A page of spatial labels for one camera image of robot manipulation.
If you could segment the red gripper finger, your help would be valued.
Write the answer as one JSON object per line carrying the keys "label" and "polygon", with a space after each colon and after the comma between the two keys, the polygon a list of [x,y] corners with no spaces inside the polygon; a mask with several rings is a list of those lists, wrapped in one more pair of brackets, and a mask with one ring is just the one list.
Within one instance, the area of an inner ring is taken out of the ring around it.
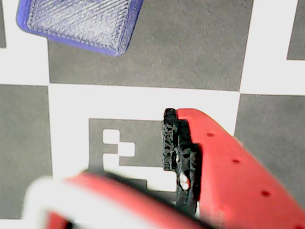
{"label": "red gripper finger", "polygon": [[203,229],[205,224],[111,173],[84,171],[28,187],[22,210],[28,229]]}
{"label": "red gripper finger", "polygon": [[162,140],[183,211],[221,229],[304,228],[305,212],[284,186],[209,115],[166,109]]}

